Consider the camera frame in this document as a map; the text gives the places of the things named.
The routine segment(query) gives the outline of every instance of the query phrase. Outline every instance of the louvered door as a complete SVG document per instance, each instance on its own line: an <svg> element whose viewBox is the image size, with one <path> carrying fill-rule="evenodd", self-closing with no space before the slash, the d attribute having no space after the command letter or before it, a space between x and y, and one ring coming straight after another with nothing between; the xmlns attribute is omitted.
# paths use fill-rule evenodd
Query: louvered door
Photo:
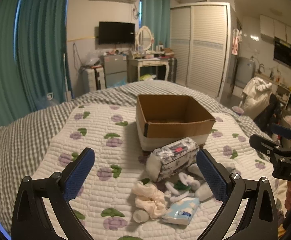
<svg viewBox="0 0 291 240"><path fill-rule="evenodd" d="M182 7L171 10L171 44L174 56L178 59L176 83L187 83L190 49L191 8Z"/></svg>
<svg viewBox="0 0 291 240"><path fill-rule="evenodd" d="M216 98L219 95L226 55L226 6L192 6L191 32L186 84Z"/></svg>

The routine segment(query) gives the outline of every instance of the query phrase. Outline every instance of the flat screen tv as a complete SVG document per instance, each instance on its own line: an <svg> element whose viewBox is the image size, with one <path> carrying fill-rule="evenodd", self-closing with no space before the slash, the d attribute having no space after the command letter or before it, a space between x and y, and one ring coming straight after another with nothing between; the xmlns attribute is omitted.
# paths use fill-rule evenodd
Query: flat screen tv
<svg viewBox="0 0 291 240"><path fill-rule="evenodd" d="M134 23L99 22L99 44L133 44L134 37Z"/></svg>

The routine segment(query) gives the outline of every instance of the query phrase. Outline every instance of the white cup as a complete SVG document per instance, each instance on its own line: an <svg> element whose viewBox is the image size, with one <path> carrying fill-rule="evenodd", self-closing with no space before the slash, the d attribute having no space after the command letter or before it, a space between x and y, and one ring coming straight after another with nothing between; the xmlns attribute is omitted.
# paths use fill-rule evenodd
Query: white cup
<svg viewBox="0 0 291 240"><path fill-rule="evenodd" d="M133 219L137 223L147 222L149 214L146 211L139 209L133 213Z"/></svg>

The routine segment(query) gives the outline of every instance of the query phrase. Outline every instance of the green curtain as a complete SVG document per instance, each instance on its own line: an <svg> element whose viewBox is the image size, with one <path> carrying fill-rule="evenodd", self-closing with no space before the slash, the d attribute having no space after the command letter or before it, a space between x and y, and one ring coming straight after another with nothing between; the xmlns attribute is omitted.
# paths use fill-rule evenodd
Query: green curtain
<svg viewBox="0 0 291 240"><path fill-rule="evenodd" d="M170 0L141 0L141 26L154 33L155 43L161 41L165 48L170 46Z"/></svg>
<svg viewBox="0 0 291 240"><path fill-rule="evenodd" d="M21 0L17 62L32 111L47 93L65 101L65 14L67 0Z"/></svg>
<svg viewBox="0 0 291 240"><path fill-rule="evenodd" d="M0 126L30 113L14 58L14 27L18 0L0 0Z"/></svg>

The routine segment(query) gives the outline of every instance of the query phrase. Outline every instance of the metal bolt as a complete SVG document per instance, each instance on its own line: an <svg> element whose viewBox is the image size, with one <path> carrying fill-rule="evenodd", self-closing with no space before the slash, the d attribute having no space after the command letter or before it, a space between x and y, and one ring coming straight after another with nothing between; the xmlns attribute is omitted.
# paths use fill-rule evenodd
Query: metal bolt
<svg viewBox="0 0 291 240"><path fill-rule="evenodd" d="M28 182L29 180L30 180L30 176L25 176L25 177L22 179L23 182Z"/></svg>
<svg viewBox="0 0 291 240"><path fill-rule="evenodd" d="M231 177L232 177L233 179L239 179L239 178L240 178L240 175L239 175L238 173L232 173L232 174L231 174Z"/></svg>
<svg viewBox="0 0 291 240"><path fill-rule="evenodd" d="M54 179L57 179L57 178L59 178L61 176L61 173L60 172L54 172L53 174L52 174L52 178L54 178Z"/></svg>
<svg viewBox="0 0 291 240"><path fill-rule="evenodd" d="M262 178L261 178L261 181L262 181L263 183L268 183L268 179L267 179L266 177L262 177Z"/></svg>

